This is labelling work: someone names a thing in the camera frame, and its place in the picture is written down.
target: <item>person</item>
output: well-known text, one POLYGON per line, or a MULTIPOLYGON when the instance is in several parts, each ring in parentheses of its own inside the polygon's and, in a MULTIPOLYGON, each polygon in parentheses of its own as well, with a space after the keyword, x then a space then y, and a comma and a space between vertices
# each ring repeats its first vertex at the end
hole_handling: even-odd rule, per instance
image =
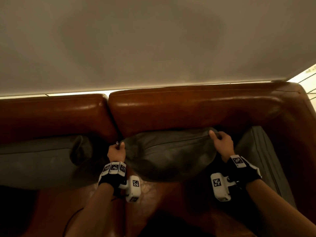
MULTIPOLYGON (((231 156, 235 156, 231 137, 223 131, 219 132, 221 139, 218 139, 213 131, 210 131, 209 135, 214 141, 216 150, 221 154, 222 160, 225 163, 229 162, 231 156)), ((125 160, 124 142, 121 143, 119 149, 117 147, 117 145, 109 147, 107 156, 110 162, 125 160)), ((275 193, 261 178, 250 178, 250 180, 245 183, 245 189, 277 236, 316 236, 316 226, 275 193)), ((110 218, 109 209, 113 193, 114 187, 111 184, 101 183, 69 228, 66 237, 103 236, 105 223, 110 218)))

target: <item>white device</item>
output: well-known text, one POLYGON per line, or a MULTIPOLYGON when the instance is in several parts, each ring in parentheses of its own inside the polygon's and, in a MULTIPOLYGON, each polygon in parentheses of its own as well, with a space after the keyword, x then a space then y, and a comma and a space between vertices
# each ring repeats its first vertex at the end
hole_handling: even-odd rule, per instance
POLYGON ((224 177, 221 173, 211 174, 211 182, 215 198, 221 202, 230 201, 229 186, 236 185, 236 182, 229 182, 228 176, 224 177))
POLYGON ((119 188, 126 190, 126 201, 129 203, 136 202, 140 197, 140 180, 136 175, 131 175, 126 184, 119 185, 119 188))

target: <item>black wrist strap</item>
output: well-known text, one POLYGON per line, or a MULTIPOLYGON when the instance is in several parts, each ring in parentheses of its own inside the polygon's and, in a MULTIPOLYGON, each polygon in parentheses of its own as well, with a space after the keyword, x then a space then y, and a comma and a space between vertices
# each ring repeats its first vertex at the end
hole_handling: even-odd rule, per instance
POLYGON ((99 177, 99 185, 102 183, 108 183, 113 186, 114 194, 119 193, 118 190, 120 184, 126 182, 125 178, 126 164, 123 162, 114 161, 103 168, 103 171, 99 177))
POLYGON ((261 179, 259 168, 239 155, 232 155, 227 161, 229 179, 244 189, 246 184, 261 179))

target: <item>person's left hand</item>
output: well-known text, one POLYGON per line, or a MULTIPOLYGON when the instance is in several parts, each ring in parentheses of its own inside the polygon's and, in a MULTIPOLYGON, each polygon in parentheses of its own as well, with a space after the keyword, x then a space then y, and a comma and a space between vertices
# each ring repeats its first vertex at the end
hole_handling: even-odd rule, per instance
POLYGON ((124 142, 121 143, 119 150, 116 149, 117 147, 118 147, 117 144, 111 145, 109 147, 109 151, 107 153, 107 156, 108 156, 110 162, 113 162, 113 161, 124 162, 125 161, 125 157, 126 157, 125 143, 124 142))

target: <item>black cable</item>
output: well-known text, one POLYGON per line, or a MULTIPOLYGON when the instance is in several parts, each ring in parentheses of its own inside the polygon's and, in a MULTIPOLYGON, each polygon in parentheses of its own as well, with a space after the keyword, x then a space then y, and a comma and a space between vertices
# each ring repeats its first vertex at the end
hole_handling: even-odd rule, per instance
POLYGON ((83 210, 83 208, 77 210, 77 211, 70 217, 70 219, 68 220, 68 222, 67 222, 67 224, 66 224, 66 226, 65 226, 65 229, 64 229, 64 232, 63 232, 63 237, 66 236, 66 230, 67 230, 67 227, 68 227, 70 221, 72 220, 72 218, 73 218, 78 212, 80 212, 80 211, 82 211, 82 210, 83 210))

